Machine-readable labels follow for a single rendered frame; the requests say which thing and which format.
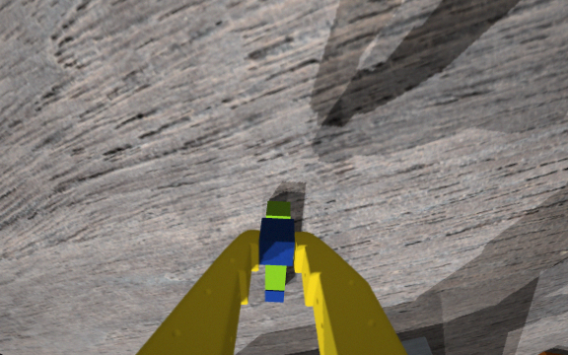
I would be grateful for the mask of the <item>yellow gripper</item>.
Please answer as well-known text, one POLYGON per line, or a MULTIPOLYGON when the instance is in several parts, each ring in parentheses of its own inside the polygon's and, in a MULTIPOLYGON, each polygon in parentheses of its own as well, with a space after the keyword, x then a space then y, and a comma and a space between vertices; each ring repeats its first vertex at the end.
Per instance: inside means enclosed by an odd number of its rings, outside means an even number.
MULTIPOLYGON (((236 237, 136 355, 234 355, 259 234, 236 237)), ((314 307, 320 355, 407 355, 369 283, 321 239, 295 232, 294 267, 314 307)))

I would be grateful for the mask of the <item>blue cube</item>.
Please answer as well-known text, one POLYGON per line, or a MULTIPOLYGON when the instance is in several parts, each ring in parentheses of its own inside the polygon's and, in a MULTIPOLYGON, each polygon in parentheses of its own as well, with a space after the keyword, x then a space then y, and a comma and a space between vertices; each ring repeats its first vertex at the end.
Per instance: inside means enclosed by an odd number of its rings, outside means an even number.
POLYGON ((261 218, 259 264, 293 266, 294 219, 261 218))
POLYGON ((265 290, 265 302, 284 303, 284 291, 265 290))

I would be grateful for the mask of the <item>lime green rod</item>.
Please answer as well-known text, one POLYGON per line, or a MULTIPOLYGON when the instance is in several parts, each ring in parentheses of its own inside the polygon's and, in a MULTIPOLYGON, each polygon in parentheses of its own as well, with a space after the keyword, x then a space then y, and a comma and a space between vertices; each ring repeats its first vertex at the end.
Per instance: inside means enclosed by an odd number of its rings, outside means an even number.
MULTIPOLYGON (((267 201, 266 218, 291 218, 291 204, 285 201, 267 201)), ((285 291, 286 267, 265 265, 265 290, 285 291)))

